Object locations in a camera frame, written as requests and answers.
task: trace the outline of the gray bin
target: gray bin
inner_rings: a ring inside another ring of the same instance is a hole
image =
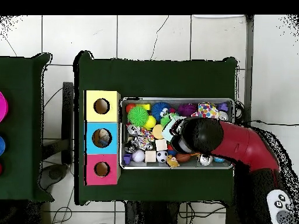
[[[202,102],[209,102],[219,104],[222,102],[226,102],[228,106],[228,118],[229,122],[235,122],[235,103],[232,99],[229,98],[129,98],[125,97],[120,102],[121,109],[121,123],[120,123],[120,152],[119,152],[119,161],[120,166],[123,169],[170,169],[170,167],[165,163],[159,162],[134,162],[131,161],[129,165],[126,165],[123,160],[124,151],[123,147],[126,144],[129,134],[127,132],[126,124],[128,123],[127,113],[126,113],[126,105],[129,103],[135,104],[151,104],[153,105],[156,102],[167,102],[171,107],[178,109],[181,104],[193,103],[198,104]],[[180,163],[179,167],[175,169],[230,169],[232,164],[225,160],[222,163],[217,163],[212,161],[208,166],[202,166],[197,162],[196,156],[192,156],[188,162]]]

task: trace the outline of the green spiky ball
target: green spiky ball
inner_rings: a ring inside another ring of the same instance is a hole
[[[161,118],[161,125],[163,128],[171,121],[171,118],[169,117],[169,115],[171,115],[172,117],[178,116],[177,113],[170,113],[170,114],[165,115],[163,118]]]
[[[140,106],[132,108],[128,112],[128,120],[135,126],[144,126],[148,120],[147,110]]]

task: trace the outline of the yellow box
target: yellow box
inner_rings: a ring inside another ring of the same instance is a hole
[[[118,122],[120,94],[116,91],[87,90],[87,122]]]

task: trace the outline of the green table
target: green table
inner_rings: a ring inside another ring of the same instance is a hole
[[[33,58],[0,57],[0,91],[9,104],[8,115],[0,122],[0,136],[6,150],[0,156],[0,200],[52,201],[40,189],[42,163],[42,80],[50,54]]]
[[[84,90],[122,97],[235,97],[234,58],[223,61],[128,61],[77,55],[75,72],[75,202],[232,201],[233,170],[122,170],[117,185],[84,186]]]

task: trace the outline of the yellow ball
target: yellow ball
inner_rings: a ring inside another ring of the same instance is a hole
[[[154,127],[155,125],[156,125],[156,119],[152,115],[149,115],[148,120],[143,127],[148,131],[150,131],[151,128]]]

